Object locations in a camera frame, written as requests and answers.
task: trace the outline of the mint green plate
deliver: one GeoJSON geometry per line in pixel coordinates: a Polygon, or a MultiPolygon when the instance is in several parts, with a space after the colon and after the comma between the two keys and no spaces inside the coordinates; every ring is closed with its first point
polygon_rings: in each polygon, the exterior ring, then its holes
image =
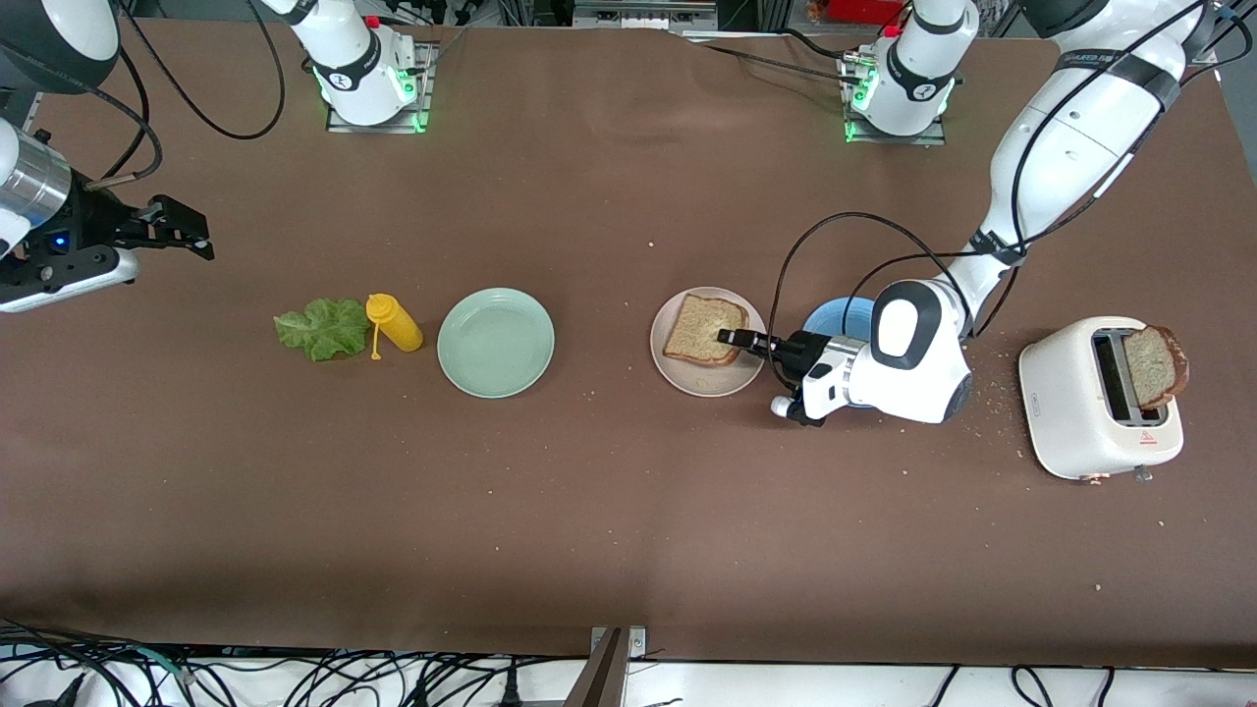
{"type": "Polygon", "coordinates": [[[476,398],[508,398],[537,382],[554,353],[554,325],[530,296],[495,287],[450,309],[436,337],[445,377],[476,398]]]}

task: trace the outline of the red object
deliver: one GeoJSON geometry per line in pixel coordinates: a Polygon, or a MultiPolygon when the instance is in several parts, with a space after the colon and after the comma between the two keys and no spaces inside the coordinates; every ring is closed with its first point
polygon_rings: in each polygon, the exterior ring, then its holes
{"type": "Polygon", "coordinates": [[[830,0],[826,15],[831,20],[881,26],[892,23],[903,9],[904,4],[895,0],[830,0]]]}

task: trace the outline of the brown table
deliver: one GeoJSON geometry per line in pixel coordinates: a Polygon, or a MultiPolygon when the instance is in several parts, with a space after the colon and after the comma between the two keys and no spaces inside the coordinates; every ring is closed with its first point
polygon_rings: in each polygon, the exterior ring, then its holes
{"type": "MultiPolygon", "coordinates": [[[[219,121],[269,114],[255,28],[152,35],[219,121]]],[[[211,133],[141,59],[167,156],[119,194],[202,210],[217,260],[142,253],[133,287],[0,320],[0,613],[231,644],[577,653],[591,625],[646,624],[672,658],[1257,660],[1257,209],[1213,81],[1035,248],[969,345],[958,419],[843,411],[817,430],[769,414],[767,374],[719,400],[671,389],[655,311],[716,284],[767,315],[787,248],[833,211],[960,245],[1051,45],[978,42],[949,145],[926,151],[846,145],[823,81],[646,30],[473,30],[441,64],[430,133],[326,135],[294,38],[277,40],[293,86],[256,142],[211,133]],[[456,391],[434,346],[314,365],[272,326],[383,291],[435,340],[490,286],[534,294],[558,337],[509,400],[456,391]],[[1016,353],[1102,313],[1168,325],[1192,356],[1187,448],[1148,487],[1032,460],[1016,353]]],[[[118,74],[107,88],[131,98],[118,74]]],[[[39,122],[88,174],[131,137],[87,97],[49,98],[39,122]]],[[[782,322],[909,252],[871,224],[830,229],[782,322]]]]}

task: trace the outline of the bread slice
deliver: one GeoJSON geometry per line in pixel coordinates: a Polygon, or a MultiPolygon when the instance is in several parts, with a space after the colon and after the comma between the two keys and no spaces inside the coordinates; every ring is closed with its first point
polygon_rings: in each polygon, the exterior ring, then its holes
{"type": "Polygon", "coordinates": [[[750,317],[740,304],[728,299],[686,294],[676,323],[667,335],[664,356],[701,366],[728,366],[738,348],[716,341],[720,330],[745,328],[750,317]]]}
{"type": "Polygon", "coordinates": [[[1187,356],[1174,332],[1149,325],[1123,337],[1135,400],[1143,410],[1155,410],[1187,387],[1187,356]]]}

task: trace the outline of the yellow bottle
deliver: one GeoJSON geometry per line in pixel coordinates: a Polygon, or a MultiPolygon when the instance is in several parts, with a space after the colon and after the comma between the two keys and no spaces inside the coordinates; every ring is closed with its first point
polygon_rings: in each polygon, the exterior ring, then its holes
{"type": "Polygon", "coordinates": [[[419,331],[415,320],[406,313],[406,309],[401,308],[397,298],[391,294],[367,297],[367,318],[376,325],[376,333],[371,340],[371,359],[373,361],[380,360],[377,343],[381,331],[402,351],[414,351],[424,345],[424,332],[419,331]]]}

